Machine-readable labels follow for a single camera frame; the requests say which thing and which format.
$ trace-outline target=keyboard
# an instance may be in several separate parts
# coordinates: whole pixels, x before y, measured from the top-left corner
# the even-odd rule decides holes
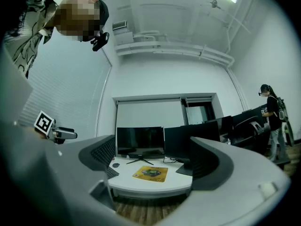
[[[107,169],[108,179],[114,178],[118,175],[119,175],[119,173],[117,171],[115,171],[113,168],[108,167],[108,169]]]

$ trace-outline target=backpack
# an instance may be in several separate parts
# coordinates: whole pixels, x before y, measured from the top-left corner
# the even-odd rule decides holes
[[[284,110],[285,110],[285,104],[284,104],[283,100],[282,100],[280,97],[278,97],[277,99],[276,99],[275,97],[273,97],[273,98],[274,98],[275,100],[277,100],[279,119],[280,119],[281,121],[284,121],[284,120],[285,120],[285,113],[284,113]]]

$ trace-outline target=black shirt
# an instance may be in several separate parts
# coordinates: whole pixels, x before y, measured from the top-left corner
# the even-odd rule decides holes
[[[272,96],[268,97],[267,108],[268,112],[275,112],[277,115],[273,114],[272,116],[269,116],[269,126],[271,127],[271,130],[277,130],[282,126],[282,122],[279,119],[277,100]]]

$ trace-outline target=jeans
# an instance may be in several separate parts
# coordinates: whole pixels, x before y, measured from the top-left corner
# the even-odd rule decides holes
[[[272,130],[271,135],[271,157],[270,160],[274,161],[276,159],[276,152],[277,152],[277,140],[280,145],[280,152],[279,152],[279,159],[283,159],[286,156],[285,152],[285,142],[282,132],[282,127],[278,128],[277,130]]]

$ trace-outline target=mouse pad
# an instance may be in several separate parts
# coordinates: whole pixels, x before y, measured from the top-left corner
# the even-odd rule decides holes
[[[167,175],[167,170],[168,168],[143,166],[133,175],[133,177],[163,183]]]

